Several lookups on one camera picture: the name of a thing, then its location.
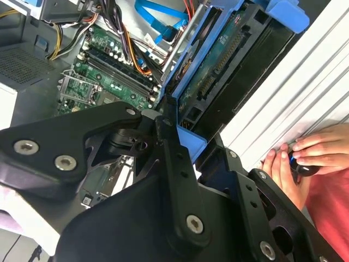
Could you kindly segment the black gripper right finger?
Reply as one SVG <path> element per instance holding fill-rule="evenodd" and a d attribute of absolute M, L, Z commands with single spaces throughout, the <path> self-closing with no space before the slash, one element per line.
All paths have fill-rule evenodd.
<path fill-rule="evenodd" d="M 246 171 L 215 135 L 196 162 L 212 229 L 201 261 L 340 261 L 340 256 L 260 169 Z"/>

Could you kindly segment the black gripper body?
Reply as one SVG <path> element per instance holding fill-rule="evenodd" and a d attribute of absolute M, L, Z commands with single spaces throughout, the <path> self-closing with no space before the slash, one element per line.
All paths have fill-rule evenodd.
<path fill-rule="evenodd" d="M 79 214 L 64 229 L 55 261 L 261 261 L 252 248 L 237 205 L 224 193 L 200 186 L 212 234 L 197 250 L 181 253 L 165 234 L 160 182 L 148 178 Z"/>

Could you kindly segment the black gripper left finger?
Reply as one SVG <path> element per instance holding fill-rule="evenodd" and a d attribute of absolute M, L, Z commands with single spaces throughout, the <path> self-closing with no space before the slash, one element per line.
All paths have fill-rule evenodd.
<path fill-rule="evenodd" d="M 180 144 L 172 120 L 172 110 L 150 118 L 116 102 L 5 129 L 1 182 L 51 203 L 63 202 L 78 193 L 94 167 L 132 156 L 133 185 L 148 178 L 160 182 L 170 246 L 179 253 L 186 244 L 202 250 L 209 245 L 211 231 L 188 150 Z"/>

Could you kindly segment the person's left hand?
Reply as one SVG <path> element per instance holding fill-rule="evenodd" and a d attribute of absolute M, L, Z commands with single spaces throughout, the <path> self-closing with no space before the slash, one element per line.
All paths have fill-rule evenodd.
<path fill-rule="evenodd" d="M 299 210 L 305 207 L 311 177 L 301 178 L 298 184 L 294 182 L 288 157 L 288 144 L 282 144 L 278 150 L 271 149 L 258 167 L 272 178 Z"/>

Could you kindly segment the person's right hand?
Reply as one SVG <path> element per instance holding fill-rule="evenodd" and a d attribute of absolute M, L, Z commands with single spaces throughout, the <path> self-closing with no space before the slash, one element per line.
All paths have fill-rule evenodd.
<path fill-rule="evenodd" d="M 318 175 L 348 169 L 348 124 L 336 124 L 299 138 L 292 149 L 297 163 L 319 167 Z"/>

